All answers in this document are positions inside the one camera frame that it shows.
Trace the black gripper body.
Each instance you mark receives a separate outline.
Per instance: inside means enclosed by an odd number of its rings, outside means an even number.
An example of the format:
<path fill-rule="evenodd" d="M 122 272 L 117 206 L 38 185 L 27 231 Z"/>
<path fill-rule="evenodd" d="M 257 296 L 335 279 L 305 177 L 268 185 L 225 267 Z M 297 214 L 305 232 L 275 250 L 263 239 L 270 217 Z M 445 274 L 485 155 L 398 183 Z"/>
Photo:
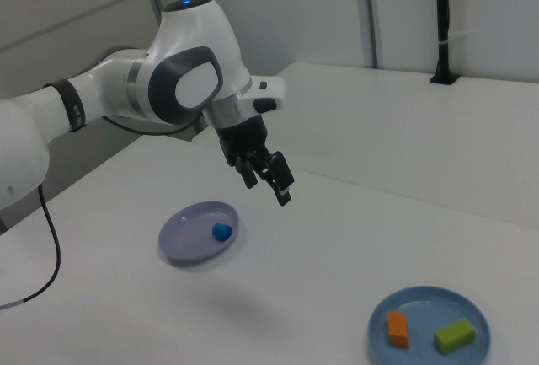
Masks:
<path fill-rule="evenodd" d="M 227 128 L 216 129 L 219 143 L 229 166 L 239 162 L 260 168 L 270 155 L 265 141 L 268 136 L 261 115 Z"/>

